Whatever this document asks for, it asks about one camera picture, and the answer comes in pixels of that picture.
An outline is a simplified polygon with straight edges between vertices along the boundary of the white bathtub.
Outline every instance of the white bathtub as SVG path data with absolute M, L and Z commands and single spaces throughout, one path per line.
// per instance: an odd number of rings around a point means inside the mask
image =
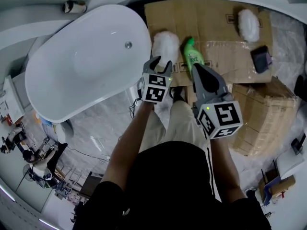
M 125 43 L 132 42 L 131 48 Z M 30 58 L 25 85 L 33 108 L 60 123 L 134 85 L 150 58 L 141 17 L 121 5 L 90 11 L 55 34 Z

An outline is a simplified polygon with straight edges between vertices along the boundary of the plastic bottle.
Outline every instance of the plastic bottle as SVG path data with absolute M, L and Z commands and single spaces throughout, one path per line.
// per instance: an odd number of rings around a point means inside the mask
M 194 46 L 194 38 L 192 37 L 187 41 L 187 44 L 184 46 L 183 50 L 191 75 L 192 75 L 192 67 L 195 63 L 204 65 L 204 60 L 201 53 L 193 46 Z

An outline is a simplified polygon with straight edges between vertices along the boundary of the floor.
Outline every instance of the floor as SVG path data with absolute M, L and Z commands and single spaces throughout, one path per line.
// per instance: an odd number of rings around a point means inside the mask
M 304 74 L 304 27 L 299 21 L 274 11 L 271 12 L 271 22 L 274 74 L 293 91 L 297 76 Z M 103 174 L 114 146 L 131 122 L 129 106 L 132 102 L 129 92 L 124 91 L 71 118 L 74 137 L 61 157 L 61 162 L 65 165 L 64 170 L 75 168 L 77 173 L 82 174 L 81 181 L 86 179 L 90 171 Z M 171 100 L 167 99 L 155 109 L 165 127 L 168 126 L 170 106 Z M 30 139 L 39 146 L 46 135 L 41 126 L 35 123 L 33 112 L 26 114 L 24 125 Z M 244 157 L 231 150 L 240 174 L 242 189 L 257 185 L 261 178 L 261 168 L 268 168 L 274 158 L 289 149 L 291 141 L 301 131 L 300 120 L 294 121 L 283 145 L 276 155 L 269 158 Z

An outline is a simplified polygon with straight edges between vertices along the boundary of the black shirt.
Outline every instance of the black shirt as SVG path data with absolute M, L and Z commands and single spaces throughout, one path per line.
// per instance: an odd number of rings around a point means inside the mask
M 215 199 L 210 171 L 194 145 L 150 148 L 137 156 L 125 192 L 112 182 L 97 186 L 74 229 L 271 229 L 257 201 Z

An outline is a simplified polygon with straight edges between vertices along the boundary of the fiducial marker cube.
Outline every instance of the fiducial marker cube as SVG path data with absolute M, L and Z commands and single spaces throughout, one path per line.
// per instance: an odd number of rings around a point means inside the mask
M 171 77 L 143 73 L 141 85 L 142 100 L 155 103 L 164 101 L 171 83 Z
M 203 104 L 197 119 L 210 139 L 231 136 L 243 125 L 237 101 Z

